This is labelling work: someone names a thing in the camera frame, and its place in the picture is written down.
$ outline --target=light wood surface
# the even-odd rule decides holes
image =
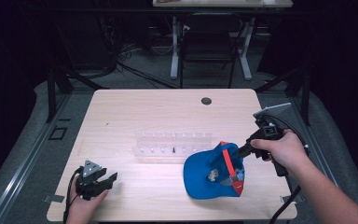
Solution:
[[[291,0],[179,0],[160,3],[154,7],[291,7]]]
[[[201,99],[212,99],[203,105]],[[118,172],[117,181],[96,210],[98,221],[175,221],[270,219],[290,194],[272,163],[251,155],[244,159],[245,187],[239,198],[194,200],[186,194],[186,158],[136,157],[136,133],[211,133],[242,146],[257,130],[260,109],[253,90],[104,90],[96,91],[66,164],[57,195],[66,195],[70,176],[89,159]],[[48,220],[62,220],[64,203],[52,203]],[[291,204],[282,219],[296,216]]]

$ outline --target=baseball cap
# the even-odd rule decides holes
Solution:
[[[237,149],[233,143],[221,142],[188,157],[183,173],[187,194],[194,199],[240,197],[245,169]]]

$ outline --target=person's right hand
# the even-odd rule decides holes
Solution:
[[[252,147],[269,151],[275,161],[286,167],[289,174],[298,166],[309,161],[304,146],[292,130],[286,129],[283,138],[279,140],[254,139]]]

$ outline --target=cap strap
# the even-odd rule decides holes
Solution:
[[[234,167],[232,166],[231,158],[229,157],[227,149],[223,150],[223,156],[225,157],[226,166],[232,181],[232,187],[238,193],[238,195],[241,195],[243,190],[243,182],[237,178],[237,174],[234,171]]]

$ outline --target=chair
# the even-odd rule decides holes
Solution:
[[[222,69],[231,63],[228,82],[231,88],[239,40],[245,27],[241,17],[232,13],[194,13],[185,17],[182,27],[180,88],[183,88],[184,63],[222,63]]]

